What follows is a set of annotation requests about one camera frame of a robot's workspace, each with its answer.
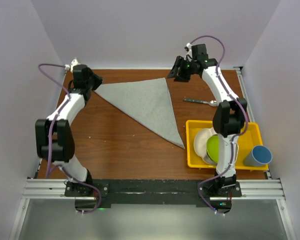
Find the grey cloth napkin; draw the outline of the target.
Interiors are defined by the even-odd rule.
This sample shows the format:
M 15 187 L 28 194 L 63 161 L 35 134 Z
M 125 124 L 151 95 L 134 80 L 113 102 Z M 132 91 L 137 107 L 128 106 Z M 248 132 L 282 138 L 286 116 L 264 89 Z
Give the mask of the grey cloth napkin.
M 94 92 L 161 138 L 185 148 L 164 77 L 102 84 Z

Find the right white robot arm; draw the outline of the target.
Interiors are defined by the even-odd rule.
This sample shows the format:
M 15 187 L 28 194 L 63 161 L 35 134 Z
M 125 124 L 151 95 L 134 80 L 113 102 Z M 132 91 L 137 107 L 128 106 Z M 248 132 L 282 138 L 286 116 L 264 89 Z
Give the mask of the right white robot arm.
M 185 56 L 177 56 L 167 78 L 176 82 L 189 82 L 192 75 L 199 75 L 209 86 L 217 103 L 212 126 L 219 141 L 218 163 L 214 177 L 198 184 L 199 189 L 207 187 L 217 196 L 225 196 L 235 188 L 236 148 L 239 136 L 248 128 L 245 98 L 238 97 L 225 80 L 216 59 L 210 58 L 205 44 L 185 46 Z

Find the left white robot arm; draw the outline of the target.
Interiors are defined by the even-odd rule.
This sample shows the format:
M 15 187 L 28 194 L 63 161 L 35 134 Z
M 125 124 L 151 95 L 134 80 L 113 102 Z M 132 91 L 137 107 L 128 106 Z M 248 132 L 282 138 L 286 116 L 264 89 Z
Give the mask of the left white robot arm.
M 71 189 L 81 196 L 89 196 L 95 188 L 89 170 L 75 156 L 71 124 L 87 105 L 92 92 L 101 86 L 103 79 L 76 59 L 62 68 L 70 71 L 73 79 L 67 87 L 61 87 L 65 96 L 57 109 L 35 122 L 36 151 L 39 158 L 47 161 L 47 178 L 53 170 L 59 169 L 66 174 Z

